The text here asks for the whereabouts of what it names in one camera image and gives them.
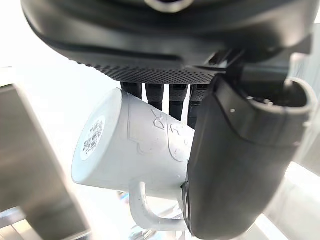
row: black plastic housing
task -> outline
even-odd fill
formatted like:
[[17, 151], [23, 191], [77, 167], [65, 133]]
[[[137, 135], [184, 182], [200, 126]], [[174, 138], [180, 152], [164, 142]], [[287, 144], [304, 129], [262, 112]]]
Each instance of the black plastic housing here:
[[314, 95], [298, 79], [261, 102], [236, 92], [222, 76], [210, 87], [183, 185], [184, 218], [199, 239], [230, 240], [271, 201], [302, 140]]
[[51, 48], [126, 83], [209, 84], [214, 53], [271, 58], [312, 31], [318, 0], [200, 0], [165, 14], [143, 0], [21, 0]]

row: mug handle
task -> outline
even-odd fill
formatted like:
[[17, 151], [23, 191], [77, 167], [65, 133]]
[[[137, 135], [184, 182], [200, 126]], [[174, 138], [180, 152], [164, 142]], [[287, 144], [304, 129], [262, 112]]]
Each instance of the mug handle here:
[[143, 229], [157, 231], [185, 231], [184, 219], [168, 219], [155, 215], [147, 203], [146, 184], [133, 182], [129, 186], [129, 203], [131, 215], [136, 224]]

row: white mug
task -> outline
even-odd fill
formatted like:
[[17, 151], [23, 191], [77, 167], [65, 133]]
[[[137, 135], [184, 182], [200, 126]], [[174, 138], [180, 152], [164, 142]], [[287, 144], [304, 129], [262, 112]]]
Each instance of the white mug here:
[[185, 229], [184, 223], [153, 216], [145, 195], [181, 203], [193, 137], [192, 128], [116, 88], [82, 131], [72, 179], [81, 185], [129, 192], [131, 213], [140, 227]]

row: metal panel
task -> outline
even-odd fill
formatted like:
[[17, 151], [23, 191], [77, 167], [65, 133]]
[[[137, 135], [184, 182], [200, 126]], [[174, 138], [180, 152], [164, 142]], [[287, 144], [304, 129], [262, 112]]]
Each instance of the metal panel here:
[[0, 211], [20, 207], [41, 238], [65, 239], [87, 225], [38, 126], [15, 87], [0, 87]]

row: qr code label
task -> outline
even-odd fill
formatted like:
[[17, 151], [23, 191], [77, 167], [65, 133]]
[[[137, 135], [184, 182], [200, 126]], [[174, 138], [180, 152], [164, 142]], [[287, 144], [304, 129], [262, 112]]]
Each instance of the qr code label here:
[[104, 132], [105, 122], [106, 122], [106, 118], [104, 116], [100, 116], [90, 128], [89, 132], [85, 137], [85, 141], [83, 143], [82, 152], [81, 152], [82, 160], [87, 160], [97, 148], [100, 142], [101, 136]]

